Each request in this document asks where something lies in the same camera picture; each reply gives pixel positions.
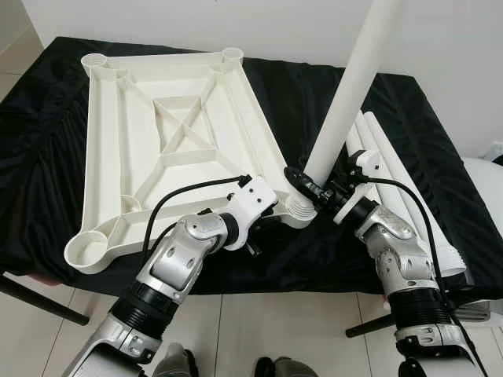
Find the person's foot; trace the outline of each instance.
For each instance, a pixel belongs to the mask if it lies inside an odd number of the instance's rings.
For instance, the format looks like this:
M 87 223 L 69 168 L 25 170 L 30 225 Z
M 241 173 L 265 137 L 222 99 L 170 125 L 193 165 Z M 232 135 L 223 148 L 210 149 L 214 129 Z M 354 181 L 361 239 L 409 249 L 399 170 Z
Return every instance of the person's foot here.
M 157 365 L 152 377 L 199 377 L 196 358 L 179 343 L 167 347 L 166 357 Z
M 269 357 L 261 357 L 255 365 L 254 377 L 318 377 L 307 365 L 294 361 L 289 357 L 280 357 L 272 361 Z

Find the white cylindrical pole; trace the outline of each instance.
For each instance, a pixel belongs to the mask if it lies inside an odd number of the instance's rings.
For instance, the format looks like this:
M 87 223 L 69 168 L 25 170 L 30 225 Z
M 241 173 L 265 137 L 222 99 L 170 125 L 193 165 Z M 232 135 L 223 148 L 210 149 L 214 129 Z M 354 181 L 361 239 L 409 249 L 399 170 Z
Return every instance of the white cylindrical pole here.
M 323 186 L 380 66 L 402 0 L 374 0 L 304 172 Z

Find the robotic arm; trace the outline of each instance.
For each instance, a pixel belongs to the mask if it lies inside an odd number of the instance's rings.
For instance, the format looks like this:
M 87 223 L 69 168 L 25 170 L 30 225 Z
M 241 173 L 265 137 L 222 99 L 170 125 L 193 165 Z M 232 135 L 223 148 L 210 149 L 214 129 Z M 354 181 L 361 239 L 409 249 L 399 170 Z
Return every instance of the robotic arm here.
M 334 181 L 321 188 L 300 170 L 285 168 L 285 176 L 318 210 L 333 213 L 334 222 L 350 221 L 375 260 L 396 321 L 396 346 L 406 358 L 398 375 L 482 376 L 461 328 L 452 323 L 442 303 L 433 261 L 419 246 L 411 226 L 365 198 L 358 187 L 354 196 Z
M 197 280 L 204 258 L 243 247 L 248 230 L 277 197 L 262 178 L 241 182 L 220 214 L 180 218 L 159 243 L 132 286 L 117 300 L 63 377 L 138 377 L 167 325 Z
M 373 157 L 361 156 L 358 161 Z M 368 248 L 396 320 L 398 351 L 406 358 L 400 376 L 480 377 L 462 330 L 453 324 L 435 281 L 433 261 L 413 229 L 386 207 L 365 198 L 363 187 L 335 181 L 317 186 L 302 171 L 285 168 L 288 181 L 317 210 L 350 222 Z M 204 258 L 224 247 L 244 246 L 248 230 L 277 197 L 262 178 L 242 182 L 220 214 L 206 211 L 180 218 L 141 268 L 135 282 L 74 359 L 64 377 L 143 376 L 166 326 L 200 274 Z

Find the black cable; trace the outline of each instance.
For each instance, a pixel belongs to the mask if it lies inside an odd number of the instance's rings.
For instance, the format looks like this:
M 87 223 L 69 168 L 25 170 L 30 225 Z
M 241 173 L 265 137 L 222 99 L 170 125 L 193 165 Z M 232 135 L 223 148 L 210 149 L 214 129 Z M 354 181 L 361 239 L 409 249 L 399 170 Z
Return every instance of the black cable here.
M 152 252 L 157 249 L 157 247 L 159 246 L 159 243 L 160 241 L 163 240 L 163 238 L 170 232 L 170 230 L 172 230 L 174 227 L 176 226 L 176 222 L 174 222 L 173 224 L 171 224 L 170 226 L 168 226 L 167 228 L 165 228 L 165 230 L 163 230 L 161 232 L 161 234 L 159 234 L 159 236 L 157 237 L 157 240 L 155 240 L 155 242 L 153 243 L 152 247 L 150 247 L 150 251 L 146 254 L 143 254 L 143 260 L 141 261 L 141 265 L 144 265 L 148 260 L 149 260 L 149 256 L 152 254 Z
M 173 196 L 176 196 L 178 194 L 182 194 L 183 192 L 188 192 L 191 190 L 195 189 L 201 189 L 203 187 L 208 187 L 208 186 L 214 186 L 214 185 L 224 185 L 225 183 L 231 183 L 231 182 L 237 182 L 241 181 L 244 179 L 247 179 L 248 176 L 240 175 L 237 177 L 232 177 L 232 178 L 226 178 L 226 179 L 215 179 L 214 181 L 207 181 L 207 182 L 201 182 L 201 183 L 196 183 L 195 185 L 189 185 L 185 187 L 178 188 L 174 190 L 173 192 L 170 192 L 169 194 L 166 194 L 154 207 L 152 210 L 152 213 L 150 214 L 149 218 L 149 223 L 147 224 L 147 229 L 145 230 L 145 238 L 143 239 L 143 246 L 141 247 L 141 253 L 143 255 L 143 261 L 140 265 L 140 268 L 149 260 L 150 253 L 149 253 L 149 241 L 150 241 L 150 236 L 152 234 L 152 227 L 154 225 L 154 221 L 156 220 L 157 213 L 159 213 L 161 207 Z
M 398 181 L 393 181 L 392 179 L 381 179 L 381 178 L 370 178 L 366 176 L 360 176 L 358 177 L 359 181 L 362 182 L 372 182 L 372 183 L 382 183 L 385 185 L 393 185 L 398 187 L 399 189 L 402 189 L 403 191 L 407 192 L 409 196 L 414 200 L 416 203 L 417 207 L 419 208 L 419 211 L 421 212 L 421 215 L 423 216 L 424 219 L 424 224 L 426 225 L 426 233 L 428 234 L 428 242 L 430 245 L 430 250 L 431 250 L 431 259 L 433 260 L 433 269 L 435 270 L 435 280 L 439 286 L 439 292 L 440 292 L 440 297 L 442 298 L 443 304 L 446 307 L 446 310 L 448 314 L 450 315 L 451 320 L 456 324 L 460 329 L 461 333 L 464 336 L 464 340 L 466 341 L 466 344 L 470 351 L 473 353 L 473 357 L 477 361 L 477 364 L 480 367 L 480 370 L 482 373 L 487 377 L 487 372 L 486 369 L 484 368 L 482 361 L 480 360 L 479 354 L 477 353 L 475 344 L 473 344 L 472 340 L 470 339 L 468 333 L 466 332 L 466 329 L 464 326 L 461 324 L 459 319 L 456 316 L 456 313 L 454 312 L 454 309 L 451 304 L 450 300 L 447 297 L 445 285 L 442 280 L 442 274 L 440 272 L 440 264 L 439 264 L 439 258 L 437 255 L 437 250 L 435 247 L 435 240 L 433 238 L 433 231 L 431 230 L 431 223 L 430 223 L 430 218 L 428 217 L 428 214 L 426 213 L 426 210 L 424 209 L 423 204 L 419 200 L 419 198 L 414 194 L 414 192 L 405 186 L 403 183 L 400 183 Z

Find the table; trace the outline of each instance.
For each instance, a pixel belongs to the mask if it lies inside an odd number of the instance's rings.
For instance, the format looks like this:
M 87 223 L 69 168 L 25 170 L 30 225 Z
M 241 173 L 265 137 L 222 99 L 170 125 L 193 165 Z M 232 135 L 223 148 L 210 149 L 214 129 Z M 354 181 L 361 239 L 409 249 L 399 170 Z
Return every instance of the table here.
M 184 53 L 164 46 L 56 38 L 0 105 L 0 268 L 41 273 L 118 295 L 134 278 L 139 254 L 97 275 L 64 262 L 80 227 L 89 83 L 88 53 Z M 303 167 L 342 68 L 245 58 L 244 70 L 287 164 Z M 460 156 L 414 78 L 379 74 L 362 110 L 371 110 L 468 271 L 447 280 L 459 302 L 503 297 L 503 241 Z M 334 169 L 344 179 L 341 154 Z M 256 234 L 262 254 L 220 251 L 207 258 L 194 294 L 257 291 L 380 293 L 373 260 L 351 229 L 318 216 L 302 231 L 279 225 Z

